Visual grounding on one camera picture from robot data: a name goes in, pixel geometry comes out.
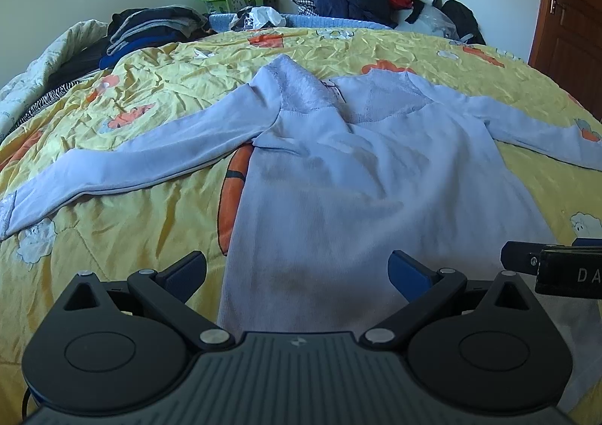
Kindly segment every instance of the light blue sweater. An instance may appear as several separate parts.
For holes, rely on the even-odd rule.
[[[387,277],[394,250],[490,279],[508,240],[555,242],[494,139],[602,169],[602,145],[576,125],[410,73],[332,81],[340,93],[282,55],[219,103],[113,152],[71,150],[0,202],[0,236],[84,193],[154,185],[252,141],[219,324],[361,332],[404,304]]]

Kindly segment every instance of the blue folded clothing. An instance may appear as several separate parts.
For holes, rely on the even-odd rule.
[[[314,0],[318,14],[396,26],[388,0]]]
[[[117,62],[128,53],[140,50],[141,48],[159,47],[168,43],[176,43],[182,41],[182,33],[174,31],[171,34],[164,34],[160,36],[146,36],[145,38],[138,38],[134,41],[129,42],[127,45],[122,47],[118,52],[112,55],[104,55],[99,62],[99,68],[113,68],[117,65]]]
[[[207,18],[191,8],[128,9],[113,15],[99,68],[114,67],[119,59],[140,48],[185,43],[213,33]]]

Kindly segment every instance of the bed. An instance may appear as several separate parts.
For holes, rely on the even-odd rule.
[[[111,150],[166,121],[209,107],[281,53],[320,79],[372,68],[409,71],[471,96],[491,96],[550,124],[568,127],[577,121],[584,138],[602,138],[602,125],[552,80],[490,47],[382,29],[224,32],[203,41],[137,51],[110,73],[101,71],[76,84],[3,141],[0,193],[14,190],[69,149]],[[602,199],[597,196],[602,173],[508,144],[498,147],[560,243],[570,245],[576,236],[602,238]],[[123,280],[138,269],[161,270],[202,250],[207,279],[188,304],[216,319],[225,234],[234,221],[223,208],[225,193],[232,188],[227,171],[233,168],[234,155],[151,188],[84,197],[61,208],[43,229],[24,230],[0,244],[1,423],[19,422],[23,350],[79,270],[92,270],[101,280]],[[572,410],[578,423],[597,425],[602,421],[602,384],[596,384],[602,359],[588,361],[584,356],[596,353],[602,343],[598,305],[588,301],[554,308],[559,303],[553,299],[544,305],[560,315],[561,332],[576,355],[575,379],[562,409]],[[583,329],[586,335],[579,334]]]

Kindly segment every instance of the blue gripper pad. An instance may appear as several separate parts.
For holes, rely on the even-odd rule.
[[[410,303],[426,293],[440,280],[436,272],[423,266],[401,250],[396,250],[389,257],[388,272],[391,284]]]
[[[602,238],[576,238],[573,247],[598,247],[602,245]]]

